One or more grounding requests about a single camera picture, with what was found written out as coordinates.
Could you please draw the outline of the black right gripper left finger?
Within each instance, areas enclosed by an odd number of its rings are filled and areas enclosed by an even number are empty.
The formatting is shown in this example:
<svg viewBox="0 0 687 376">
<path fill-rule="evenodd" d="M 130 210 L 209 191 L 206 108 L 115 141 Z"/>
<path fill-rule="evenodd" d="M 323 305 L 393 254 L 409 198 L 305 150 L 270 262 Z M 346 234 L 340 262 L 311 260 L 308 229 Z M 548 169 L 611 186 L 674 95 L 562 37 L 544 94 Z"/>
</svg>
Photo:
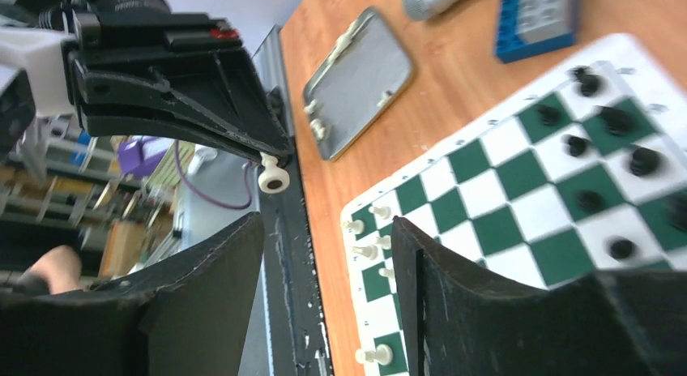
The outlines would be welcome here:
<svg viewBox="0 0 687 376">
<path fill-rule="evenodd" d="M 89 290 L 2 292 L 2 374 L 237 374 L 264 237 L 261 215 L 251 212 Z"/>
</svg>

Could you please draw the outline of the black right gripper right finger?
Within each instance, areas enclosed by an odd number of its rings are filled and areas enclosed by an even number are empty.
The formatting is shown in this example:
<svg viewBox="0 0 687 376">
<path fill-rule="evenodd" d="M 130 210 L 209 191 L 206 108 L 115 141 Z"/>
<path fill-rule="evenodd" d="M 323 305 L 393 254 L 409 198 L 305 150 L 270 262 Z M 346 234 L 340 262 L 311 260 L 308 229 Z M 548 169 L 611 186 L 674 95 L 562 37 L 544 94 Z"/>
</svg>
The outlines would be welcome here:
<svg viewBox="0 0 687 376">
<path fill-rule="evenodd" d="M 395 217 L 412 375 L 683 375 L 686 274 L 594 271 L 551 291 L 481 267 Z"/>
</svg>

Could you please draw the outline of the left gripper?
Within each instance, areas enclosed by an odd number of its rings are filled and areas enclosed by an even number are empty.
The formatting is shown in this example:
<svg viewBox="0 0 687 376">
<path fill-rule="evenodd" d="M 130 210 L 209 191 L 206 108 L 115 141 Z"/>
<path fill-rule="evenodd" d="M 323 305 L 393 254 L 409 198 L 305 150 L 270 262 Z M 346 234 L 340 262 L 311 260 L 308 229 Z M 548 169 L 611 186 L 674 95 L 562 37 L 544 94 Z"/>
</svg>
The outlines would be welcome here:
<svg viewBox="0 0 687 376">
<path fill-rule="evenodd" d="M 283 165 L 292 140 L 238 31 L 203 13 L 74 12 L 62 43 L 70 94 L 92 137 L 178 139 Z"/>
</svg>

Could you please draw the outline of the white bishop piece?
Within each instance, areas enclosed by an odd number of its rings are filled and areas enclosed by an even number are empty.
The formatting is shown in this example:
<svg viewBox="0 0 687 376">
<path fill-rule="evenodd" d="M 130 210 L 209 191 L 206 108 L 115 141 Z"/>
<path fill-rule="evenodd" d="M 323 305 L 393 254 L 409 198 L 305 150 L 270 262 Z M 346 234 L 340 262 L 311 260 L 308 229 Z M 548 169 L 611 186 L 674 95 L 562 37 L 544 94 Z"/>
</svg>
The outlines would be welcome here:
<svg viewBox="0 0 687 376">
<path fill-rule="evenodd" d="M 261 155 L 263 171 L 258 175 L 258 186 L 265 194 L 279 194 L 290 185 L 290 176 L 285 169 L 279 167 L 279 160 L 275 156 L 264 152 Z"/>
</svg>

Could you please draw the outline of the green white chess board mat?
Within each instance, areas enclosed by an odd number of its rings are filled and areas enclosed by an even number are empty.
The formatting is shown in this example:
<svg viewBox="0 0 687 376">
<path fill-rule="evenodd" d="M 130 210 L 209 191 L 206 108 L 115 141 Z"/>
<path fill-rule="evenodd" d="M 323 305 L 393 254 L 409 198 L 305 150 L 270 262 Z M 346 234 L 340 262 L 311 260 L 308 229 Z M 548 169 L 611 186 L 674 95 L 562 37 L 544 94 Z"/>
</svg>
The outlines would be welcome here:
<svg viewBox="0 0 687 376">
<path fill-rule="evenodd" d="M 686 274 L 685 91 L 635 36 L 604 36 L 346 204 L 367 375 L 412 375 L 395 217 L 547 291 L 594 271 Z"/>
</svg>

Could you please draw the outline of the person hand in background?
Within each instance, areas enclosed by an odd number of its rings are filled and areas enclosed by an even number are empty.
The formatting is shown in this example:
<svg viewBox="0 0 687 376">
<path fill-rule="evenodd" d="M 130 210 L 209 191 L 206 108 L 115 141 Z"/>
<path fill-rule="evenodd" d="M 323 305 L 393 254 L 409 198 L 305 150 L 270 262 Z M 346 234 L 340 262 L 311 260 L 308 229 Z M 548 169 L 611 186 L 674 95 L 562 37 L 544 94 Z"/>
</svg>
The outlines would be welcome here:
<svg viewBox="0 0 687 376">
<path fill-rule="evenodd" d="M 36 260 L 24 274 L 42 279 L 50 294 L 83 289 L 81 259 L 69 246 L 54 247 Z"/>
</svg>

